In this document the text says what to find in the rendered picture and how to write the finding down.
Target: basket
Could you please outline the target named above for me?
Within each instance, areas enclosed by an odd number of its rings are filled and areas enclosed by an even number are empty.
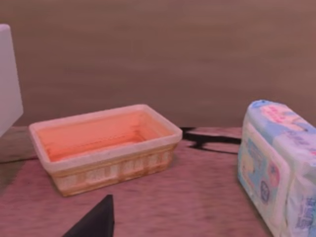
[[[147,105],[33,123],[31,140],[63,196],[165,170],[182,130]]]

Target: diaper package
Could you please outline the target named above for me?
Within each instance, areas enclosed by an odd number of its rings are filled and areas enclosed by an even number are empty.
[[[238,178],[274,237],[316,237],[316,128],[286,105],[248,107]]]

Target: brown background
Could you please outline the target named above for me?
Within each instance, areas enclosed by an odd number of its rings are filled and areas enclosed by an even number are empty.
[[[1,0],[0,22],[18,125],[146,103],[179,126],[240,126],[261,98],[316,123],[313,0]]]

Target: black cable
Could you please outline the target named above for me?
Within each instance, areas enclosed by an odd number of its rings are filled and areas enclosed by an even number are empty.
[[[237,152],[226,152],[226,151],[207,149],[207,148],[204,148],[204,145],[206,143],[226,143],[226,144],[239,145],[241,143],[240,138],[227,137],[227,136],[200,135],[200,134],[189,133],[189,131],[194,130],[195,127],[183,127],[181,129],[183,131],[183,140],[194,142],[193,145],[189,146],[190,148],[200,150],[200,151],[238,155]],[[0,164],[10,164],[10,163],[16,163],[16,162],[21,162],[21,161],[26,161],[26,160],[35,160],[35,159],[38,159],[38,158],[31,157],[31,158],[26,158],[26,159],[8,160],[8,161],[2,161],[2,162],[0,162]]]

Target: basket rim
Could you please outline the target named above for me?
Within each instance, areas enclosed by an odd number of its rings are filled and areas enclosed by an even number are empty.
[[[78,154],[75,158],[53,161],[51,162],[47,152],[42,146],[39,136],[37,135],[37,131],[42,128],[47,128],[50,126],[58,126],[63,125],[79,120],[89,120],[91,118],[99,118],[99,117],[107,117],[119,114],[127,114],[134,111],[144,111],[151,116],[153,116],[161,125],[168,128],[172,135],[164,136],[161,138],[156,138],[144,142],[140,142],[137,144],[126,145],[123,147],[117,147],[113,149],[108,149],[104,151],[92,151],[87,154]],[[148,105],[138,104],[126,107],[120,107],[115,109],[109,109],[104,111],[92,112],[83,115],[70,116],[65,118],[57,118],[51,119],[47,121],[35,122],[29,126],[29,132],[31,134],[31,141],[35,148],[35,152],[38,155],[38,158],[44,167],[44,169],[48,173],[58,172],[65,169],[75,168],[83,165],[89,165],[91,163],[100,162],[104,160],[112,160],[116,157],[131,155],[133,153],[142,153],[147,150],[156,149],[159,147],[167,146],[170,144],[179,143],[182,139],[182,130],[174,125],[172,122],[167,120],[161,114],[150,108]]]

